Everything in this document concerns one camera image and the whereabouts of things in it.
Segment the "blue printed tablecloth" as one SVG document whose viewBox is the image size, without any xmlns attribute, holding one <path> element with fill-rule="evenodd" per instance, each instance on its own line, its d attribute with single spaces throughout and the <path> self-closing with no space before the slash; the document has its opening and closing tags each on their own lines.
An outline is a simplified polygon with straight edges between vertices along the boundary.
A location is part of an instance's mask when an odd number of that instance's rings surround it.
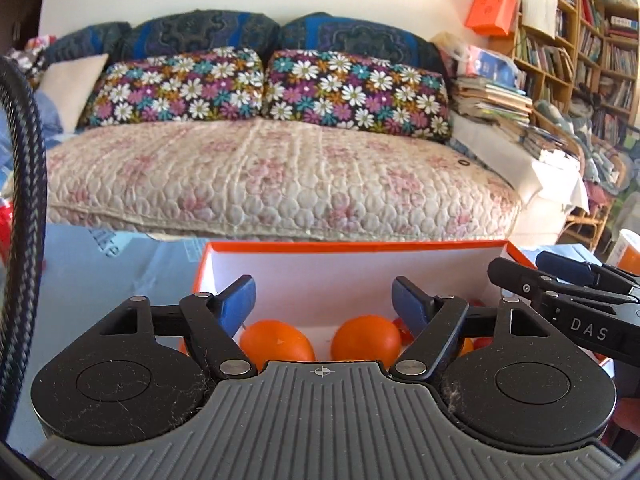
<svg viewBox="0 0 640 480">
<path fill-rule="evenodd" d="M 9 441 L 62 474 L 94 454 L 186 463 L 212 474 L 254 463 L 300 476 L 405 474 L 460 448 L 529 460 L 600 434 L 616 391 L 602 368 L 524 304 L 469 302 L 465 338 L 439 379 L 399 379 L 378 361 L 272 361 L 214 385 L 177 349 L 186 328 L 153 312 L 194 294 L 200 262 L 177 243 L 135 240 L 118 257 L 87 234 L 48 236 L 35 331 Z"/>
</svg>

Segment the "white side table cloth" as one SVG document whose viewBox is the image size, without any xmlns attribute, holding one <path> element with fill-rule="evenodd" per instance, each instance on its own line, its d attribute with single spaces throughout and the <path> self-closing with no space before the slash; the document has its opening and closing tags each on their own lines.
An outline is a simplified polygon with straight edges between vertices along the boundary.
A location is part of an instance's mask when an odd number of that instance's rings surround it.
<svg viewBox="0 0 640 480">
<path fill-rule="evenodd" d="M 498 174 L 522 202 L 512 236 L 525 244 L 556 240 L 568 214 L 588 204 L 579 166 L 565 158 L 536 158 L 497 126 L 451 114 L 452 146 Z"/>
</svg>

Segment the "rattan chair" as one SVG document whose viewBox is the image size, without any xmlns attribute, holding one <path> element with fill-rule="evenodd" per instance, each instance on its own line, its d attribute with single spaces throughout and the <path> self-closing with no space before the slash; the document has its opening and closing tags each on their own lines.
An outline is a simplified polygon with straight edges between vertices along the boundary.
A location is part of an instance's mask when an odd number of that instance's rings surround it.
<svg viewBox="0 0 640 480">
<path fill-rule="evenodd" d="M 570 237 L 595 252 L 605 232 L 618 194 L 629 183 L 632 165 L 628 157 L 600 139 L 589 118 L 563 115 L 539 101 L 535 124 L 565 142 L 578 158 L 588 205 L 575 206 L 567 215 L 560 237 Z"/>
</svg>

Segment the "orange paper bag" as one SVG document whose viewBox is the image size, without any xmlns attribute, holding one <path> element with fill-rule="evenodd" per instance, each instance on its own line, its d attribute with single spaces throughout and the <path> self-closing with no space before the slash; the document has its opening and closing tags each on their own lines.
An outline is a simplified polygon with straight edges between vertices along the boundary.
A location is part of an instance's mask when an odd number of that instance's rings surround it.
<svg viewBox="0 0 640 480">
<path fill-rule="evenodd" d="M 473 0 L 464 26 L 484 37 L 510 35 L 518 0 Z"/>
</svg>

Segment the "wooden bookshelf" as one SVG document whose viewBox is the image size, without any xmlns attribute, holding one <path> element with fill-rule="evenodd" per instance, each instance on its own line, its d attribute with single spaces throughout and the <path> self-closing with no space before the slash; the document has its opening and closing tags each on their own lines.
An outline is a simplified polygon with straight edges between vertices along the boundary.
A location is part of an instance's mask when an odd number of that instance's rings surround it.
<svg viewBox="0 0 640 480">
<path fill-rule="evenodd" d="M 518 84 L 533 101 L 566 113 L 594 96 L 605 125 L 631 124 L 639 105 L 638 32 L 613 32 L 614 20 L 637 25 L 639 9 L 605 0 L 518 0 L 510 34 L 488 46 L 515 63 Z"/>
</svg>

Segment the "red soda can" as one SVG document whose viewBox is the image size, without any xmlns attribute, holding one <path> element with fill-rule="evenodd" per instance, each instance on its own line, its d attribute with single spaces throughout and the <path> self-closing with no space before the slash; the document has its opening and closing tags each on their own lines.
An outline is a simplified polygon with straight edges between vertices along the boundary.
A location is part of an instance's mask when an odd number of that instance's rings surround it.
<svg viewBox="0 0 640 480">
<path fill-rule="evenodd" d="M 8 200 L 0 198 L 0 257 L 4 266 L 9 264 L 11 255 L 12 223 L 12 205 Z"/>
</svg>

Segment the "dark red cherry tomato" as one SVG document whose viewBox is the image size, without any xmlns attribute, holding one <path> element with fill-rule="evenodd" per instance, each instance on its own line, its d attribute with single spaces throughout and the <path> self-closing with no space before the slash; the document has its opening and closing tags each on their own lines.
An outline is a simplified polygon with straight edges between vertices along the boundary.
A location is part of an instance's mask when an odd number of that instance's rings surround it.
<svg viewBox="0 0 640 480">
<path fill-rule="evenodd" d="M 414 341 L 414 337 L 412 336 L 412 333 L 410 333 L 410 330 L 408 330 L 408 327 L 404 322 L 402 322 L 401 318 L 395 318 L 393 320 L 393 324 L 398 330 L 401 345 L 403 347 L 408 347 L 408 345 Z"/>
</svg>

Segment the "white pillow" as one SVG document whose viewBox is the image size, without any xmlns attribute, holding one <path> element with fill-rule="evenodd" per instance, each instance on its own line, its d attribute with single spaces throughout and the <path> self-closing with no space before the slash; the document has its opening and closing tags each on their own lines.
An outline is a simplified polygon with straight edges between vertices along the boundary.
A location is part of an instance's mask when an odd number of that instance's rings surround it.
<svg viewBox="0 0 640 480">
<path fill-rule="evenodd" d="M 107 54 L 51 64 L 38 87 L 53 103 L 64 133 L 73 133 L 94 85 L 108 60 Z"/>
</svg>

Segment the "large orange tomato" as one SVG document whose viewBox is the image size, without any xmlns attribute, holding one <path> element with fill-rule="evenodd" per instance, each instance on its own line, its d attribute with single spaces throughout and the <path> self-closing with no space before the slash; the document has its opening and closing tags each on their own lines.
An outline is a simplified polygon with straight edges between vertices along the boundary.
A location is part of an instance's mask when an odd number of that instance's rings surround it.
<svg viewBox="0 0 640 480">
<path fill-rule="evenodd" d="M 263 320 L 248 326 L 239 346 L 261 372 L 270 361 L 312 362 L 316 359 L 308 338 L 292 325 Z"/>
</svg>

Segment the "daisy print cushion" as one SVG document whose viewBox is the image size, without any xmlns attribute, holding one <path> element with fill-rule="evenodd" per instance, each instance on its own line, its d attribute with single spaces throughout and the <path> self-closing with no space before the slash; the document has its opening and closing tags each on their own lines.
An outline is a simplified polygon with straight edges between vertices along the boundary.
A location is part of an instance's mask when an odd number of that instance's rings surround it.
<svg viewBox="0 0 640 480">
<path fill-rule="evenodd" d="M 78 127 L 252 118 L 264 77 L 258 54 L 234 47 L 120 61 L 96 82 Z"/>
<path fill-rule="evenodd" d="M 262 117 L 442 143 L 451 136 L 442 74 L 346 52 L 274 52 Z"/>
</svg>

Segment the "small orange cluster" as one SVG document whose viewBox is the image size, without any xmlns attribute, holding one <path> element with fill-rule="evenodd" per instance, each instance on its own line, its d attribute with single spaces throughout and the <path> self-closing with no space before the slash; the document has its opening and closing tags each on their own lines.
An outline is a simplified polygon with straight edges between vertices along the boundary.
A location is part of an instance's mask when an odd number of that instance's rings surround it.
<svg viewBox="0 0 640 480">
<path fill-rule="evenodd" d="M 468 353 L 471 353 L 474 350 L 474 339 L 473 338 L 465 338 L 463 341 L 462 347 L 458 353 L 458 357 L 461 358 Z"/>
</svg>

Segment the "orange cardboard box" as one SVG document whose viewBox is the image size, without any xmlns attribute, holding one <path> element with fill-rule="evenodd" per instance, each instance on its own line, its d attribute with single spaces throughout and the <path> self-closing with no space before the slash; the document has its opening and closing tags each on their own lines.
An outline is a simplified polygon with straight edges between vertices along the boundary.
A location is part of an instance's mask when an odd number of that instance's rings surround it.
<svg viewBox="0 0 640 480">
<path fill-rule="evenodd" d="M 195 274 L 194 292 L 219 294 L 237 278 L 256 284 L 256 304 L 233 337 L 263 321 L 292 325 L 319 361 L 330 359 L 332 338 L 351 318 L 396 318 L 392 284 L 408 278 L 430 295 L 454 295 L 493 306 L 502 296 L 487 276 L 504 257 L 534 266 L 538 252 L 498 242 L 268 243 L 210 242 Z"/>
</svg>

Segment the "left daisy print cushion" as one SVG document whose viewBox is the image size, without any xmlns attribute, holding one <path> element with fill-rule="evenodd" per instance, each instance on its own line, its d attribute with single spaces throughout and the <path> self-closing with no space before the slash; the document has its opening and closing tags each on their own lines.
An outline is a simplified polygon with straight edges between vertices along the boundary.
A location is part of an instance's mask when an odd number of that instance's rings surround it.
<svg viewBox="0 0 640 480">
<path fill-rule="evenodd" d="M 264 77 L 258 54 L 234 47 L 120 61 L 96 82 L 78 127 L 252 118 Z"/>
</svg>

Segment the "orange cylindrical canister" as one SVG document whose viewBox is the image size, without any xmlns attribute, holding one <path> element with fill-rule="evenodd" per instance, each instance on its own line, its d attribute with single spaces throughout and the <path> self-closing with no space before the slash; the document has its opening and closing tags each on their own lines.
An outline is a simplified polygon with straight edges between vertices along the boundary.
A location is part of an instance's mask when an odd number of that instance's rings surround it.
<svg viewBox="0 0 640 480">
<path fill-rule="evenodd" d="M 640 275 L 640 235 L 628 229 L 621 229 L 605 263 Z"/>
</svg>

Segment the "quilted floral sofa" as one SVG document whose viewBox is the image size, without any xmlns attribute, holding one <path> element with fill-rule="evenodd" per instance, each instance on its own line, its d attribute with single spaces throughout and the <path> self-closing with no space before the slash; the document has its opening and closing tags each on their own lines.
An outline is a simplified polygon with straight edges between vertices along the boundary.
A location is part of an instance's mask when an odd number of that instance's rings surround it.
<svg viewBox="0 0 640 480">
<path fill-rule="evenodd" d="M 54 40 L 29 79 L 107 54 L 108 66 L 234 47 L 264 66 L 280 50 L 384 58 L 450 79 L 434 44 L 375 22 L 315 13 L 194 10 L 140 25 L 91 25 Z M 76 127 L 51 148 L 48 219 L 86 228 L 255 240 L 493 240 L 513 230 L 518 194 L 445 143 L 257 116 Z"/>
</svg>

